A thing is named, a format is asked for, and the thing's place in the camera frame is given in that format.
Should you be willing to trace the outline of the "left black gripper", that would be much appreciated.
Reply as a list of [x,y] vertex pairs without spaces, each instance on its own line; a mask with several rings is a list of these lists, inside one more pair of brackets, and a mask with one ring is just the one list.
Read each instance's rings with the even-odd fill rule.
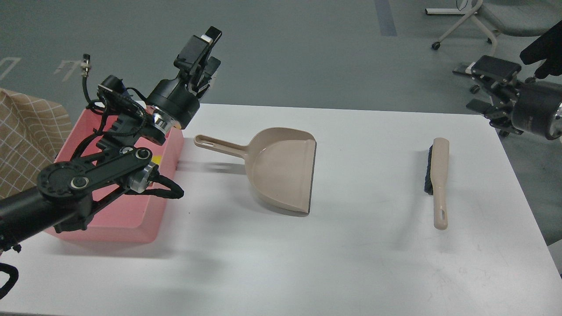
[[[209,89],[221,60],[211,51],[223,32],[214,26],[202,36],[192,36],[174,60],[179,76],[161,80],[147,97],[147,102],[170,116],[179,129],[185,129],[198,112],[200,102]],[[191,92],[187,82],[191,81]]]

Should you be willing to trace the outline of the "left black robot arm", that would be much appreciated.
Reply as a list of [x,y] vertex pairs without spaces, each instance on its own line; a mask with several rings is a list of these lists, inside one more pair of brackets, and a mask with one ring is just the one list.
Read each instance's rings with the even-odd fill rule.
[[211,56],[222,31],[210,26],[192,36],[174,60],[177,75],[161,80],[146,97],[133,100],[121,79],[110,75],[87,90],[90,56],[83,56],[86,110],[100,126],[78,144],[67,161],[42,168],[36,186],[1,200],[1,252],[20,252],[21,243],[53,227],[56,233],[86,230],[96,214],[122,195],[179,199],[181,187],[160,173],[153,152],[136,147],[140,138],[162,146],[172,129],[185,129],[199,110],[221,62]]

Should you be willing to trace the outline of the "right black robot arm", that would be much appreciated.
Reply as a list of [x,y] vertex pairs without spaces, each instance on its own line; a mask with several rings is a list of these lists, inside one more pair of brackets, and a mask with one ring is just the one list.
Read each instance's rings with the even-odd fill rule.
[[484,92],[490,102],[473,99],[466,108],[488,119],[500,136],[531,133],[556,140],[562,133],[561,84],[529,77],[518,80],[520,64],[483,55],[471,64],[459,64],[456,75],[471,78],[470,92]]

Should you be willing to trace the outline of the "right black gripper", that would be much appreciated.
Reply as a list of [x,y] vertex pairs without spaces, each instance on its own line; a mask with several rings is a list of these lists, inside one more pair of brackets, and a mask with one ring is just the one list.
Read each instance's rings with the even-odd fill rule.
[[485,92],[503,104],[518,98],[513,108],[494,106],[478,99],[466,104],[468,110],[488,119],[499,137],[529,132],[547,140],[560,138],[561,84],[536,81],[520,86],[517,75],[521,70],[518,63],[483,55],[476,62],[457,65],[452,72],[474,81],[469,88],[473,95]]

